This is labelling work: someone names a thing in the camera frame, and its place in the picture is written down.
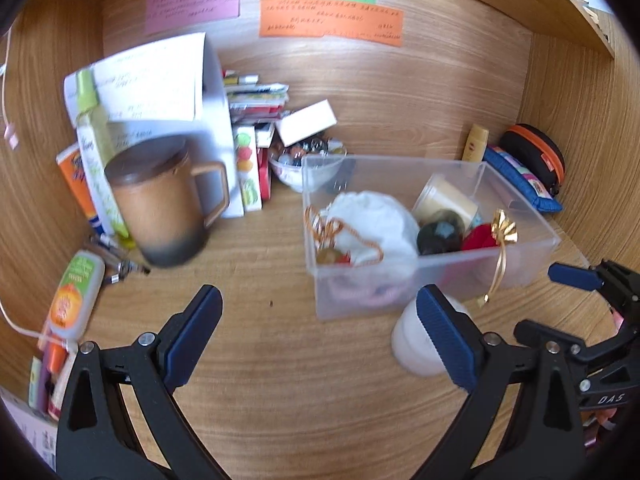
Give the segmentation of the white cloth bag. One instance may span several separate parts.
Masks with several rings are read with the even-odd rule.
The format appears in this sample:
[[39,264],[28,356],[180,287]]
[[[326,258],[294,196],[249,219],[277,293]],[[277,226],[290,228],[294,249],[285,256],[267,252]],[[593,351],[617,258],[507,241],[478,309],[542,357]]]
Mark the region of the white cloth bag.
[[418,263],[419,225],[410,211],[393,196],[371,192],[346,192],[320,211],[326,223],[344,224],[334,236],[334,246],[349,255],[356,268],[381,272],[393,282],[408,281]]

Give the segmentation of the white round frosted container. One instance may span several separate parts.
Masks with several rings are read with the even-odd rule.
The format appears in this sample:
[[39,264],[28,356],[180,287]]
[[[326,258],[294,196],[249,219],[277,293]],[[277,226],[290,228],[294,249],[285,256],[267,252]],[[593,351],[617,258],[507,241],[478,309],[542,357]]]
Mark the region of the white round frosted container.
[[433,377],[446,372],[418,317],[416,298],[407,304],[398,318],[390,337],[390,346],[399,365],[413,375]]

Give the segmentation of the red pouch gold ribbon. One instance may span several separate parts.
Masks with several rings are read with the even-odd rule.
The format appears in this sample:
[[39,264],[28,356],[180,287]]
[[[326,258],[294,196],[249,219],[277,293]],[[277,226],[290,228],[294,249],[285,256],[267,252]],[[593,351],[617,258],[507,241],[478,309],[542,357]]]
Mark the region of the red pouch gold ribbon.
[[480,307],[488,304],[491,297],[499,289],[508,266],[506,248],[518,242],[518,226],[504,209],[496,209],[491,222],[483,223],[472,229],[462,242],[462,250],[479,250],[483,248],[497,248],[498,257],[488,291],[479,296],[476,303]]

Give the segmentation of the clear plastic storage bin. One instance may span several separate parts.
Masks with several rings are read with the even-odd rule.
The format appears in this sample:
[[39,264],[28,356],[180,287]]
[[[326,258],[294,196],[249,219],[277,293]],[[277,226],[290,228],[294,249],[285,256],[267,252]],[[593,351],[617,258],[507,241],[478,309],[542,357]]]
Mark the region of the clear plastic storage bin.
[[457,299],[527,285],[560,241],[486,162],[309,155],[300,171],[323,321],[403,308],[428,284]]

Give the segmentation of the stack of books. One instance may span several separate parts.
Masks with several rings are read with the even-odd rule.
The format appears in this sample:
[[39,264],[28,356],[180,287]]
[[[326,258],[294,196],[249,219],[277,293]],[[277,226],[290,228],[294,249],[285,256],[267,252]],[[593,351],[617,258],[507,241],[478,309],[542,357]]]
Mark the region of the stack of books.
[[253,126],[257,144],[259,187],[262,203],[271,196],[268,150],[277,122],[286,115],[288,85],[262,82],[257,74],[223,70],[222,82],[227,95],[232,132],[235,126]]

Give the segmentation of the black orange zip case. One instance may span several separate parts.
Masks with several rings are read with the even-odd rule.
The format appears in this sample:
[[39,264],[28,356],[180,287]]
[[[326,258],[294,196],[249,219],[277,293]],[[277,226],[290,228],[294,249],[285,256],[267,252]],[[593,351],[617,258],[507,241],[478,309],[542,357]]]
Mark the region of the black orange zip case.
[[559,194],[566,176],[565,160],[545,133],[520,122],[506,129],[498,145],[541,180],[553,197]]

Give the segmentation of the orange label sanitizer bottle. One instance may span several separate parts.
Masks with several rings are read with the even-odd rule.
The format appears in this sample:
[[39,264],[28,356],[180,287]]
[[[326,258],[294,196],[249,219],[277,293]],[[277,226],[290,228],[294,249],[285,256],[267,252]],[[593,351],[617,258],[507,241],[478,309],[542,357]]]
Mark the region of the orange label sanitizer bottle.
[[47,321],[51,333],[80,341],[89,323],[105,276],[104,261],[88,250],[76,252],[52,299]]

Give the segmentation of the green cap spray bottle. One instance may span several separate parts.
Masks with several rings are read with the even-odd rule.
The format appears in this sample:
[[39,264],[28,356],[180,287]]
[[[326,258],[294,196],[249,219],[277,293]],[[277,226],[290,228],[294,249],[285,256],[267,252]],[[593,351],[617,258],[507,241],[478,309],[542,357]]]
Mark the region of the green cap spray bottle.
[[105,234],[114,237],[122,247],[133,248],[134,240],[104,174],[106,164],[115,156],[115,148],[108,131],[106,110],[100,103],[90,68],[78,70],[76,73],[76,90],[77,140],[93,205]]

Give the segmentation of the orange paper note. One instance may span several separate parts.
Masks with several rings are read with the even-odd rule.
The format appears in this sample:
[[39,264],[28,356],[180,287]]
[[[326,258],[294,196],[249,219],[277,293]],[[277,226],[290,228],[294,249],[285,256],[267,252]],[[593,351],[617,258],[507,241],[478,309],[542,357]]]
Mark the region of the orange paper note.
[[350,0],[260,0],[261,37],[338,37],[402,45],[404,12]]

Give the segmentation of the blue tissue pack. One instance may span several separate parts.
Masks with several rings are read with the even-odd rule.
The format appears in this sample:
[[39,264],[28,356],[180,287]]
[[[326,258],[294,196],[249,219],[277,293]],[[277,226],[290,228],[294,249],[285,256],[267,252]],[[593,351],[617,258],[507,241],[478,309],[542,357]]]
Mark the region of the blue tissue pack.
[[544,184],[515,157],[498,146],[485,148],[484,162],[501,174],[541,214],[557,214],[563,206],[549,193]]

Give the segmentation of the orange white tube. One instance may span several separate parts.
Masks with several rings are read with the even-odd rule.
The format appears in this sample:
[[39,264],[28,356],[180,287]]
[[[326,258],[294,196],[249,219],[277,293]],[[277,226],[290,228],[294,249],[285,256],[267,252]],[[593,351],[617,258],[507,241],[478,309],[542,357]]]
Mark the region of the orange white tube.
[[89,192],[86,181],[84,165],[82,164],[79,144],[74,143],[55,157],[58,169],[75,197],[82,213],[89,222],[91,229],[98,234],[103,234],[102,223],[96,212],[96,207]]

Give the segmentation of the brown ceramic mug with lid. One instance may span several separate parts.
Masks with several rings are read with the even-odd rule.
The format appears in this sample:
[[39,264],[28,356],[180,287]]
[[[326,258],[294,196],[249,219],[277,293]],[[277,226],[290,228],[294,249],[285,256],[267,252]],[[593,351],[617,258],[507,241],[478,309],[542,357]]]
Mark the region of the brown ceramic mug with lid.
[[[208,230],[230,204],[223,162],[194,162],[185,136],[158,136],[126,148],[104,168],[119,212],[152,266],[180,266],[205,246]],[[196,178],[216,174],[221,199],[205,211]]]

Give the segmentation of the white rectangular box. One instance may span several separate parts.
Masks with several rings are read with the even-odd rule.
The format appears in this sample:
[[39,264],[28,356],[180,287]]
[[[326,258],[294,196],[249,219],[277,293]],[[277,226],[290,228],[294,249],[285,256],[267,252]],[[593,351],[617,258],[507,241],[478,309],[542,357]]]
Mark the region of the white rectangular box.
[[291,146],[336,124],[329,101],[323,100],[286,115],[277,122],[277,129],[283,145]]

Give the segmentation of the dark green round bottle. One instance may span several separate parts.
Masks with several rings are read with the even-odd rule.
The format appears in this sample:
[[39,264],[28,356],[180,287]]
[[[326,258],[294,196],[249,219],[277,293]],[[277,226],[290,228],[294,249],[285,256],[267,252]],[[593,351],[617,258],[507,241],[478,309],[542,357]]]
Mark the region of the dark green round bottle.
[[457,252],[461,248],[464,223],[460,216],[443,209],[424,223],[416,238],[420,256],[431,256]]

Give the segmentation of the yellow sunscreen bottle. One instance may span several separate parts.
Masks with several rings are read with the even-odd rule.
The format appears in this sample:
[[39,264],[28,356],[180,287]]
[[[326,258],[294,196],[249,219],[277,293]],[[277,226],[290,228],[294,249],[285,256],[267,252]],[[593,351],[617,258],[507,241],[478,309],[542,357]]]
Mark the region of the yellow sunscreen bottle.
[[466,137],[465,146],[461,159],[464,162],[482,162],[488,142],[489,130],[480,125],[472,125],[468,136]]

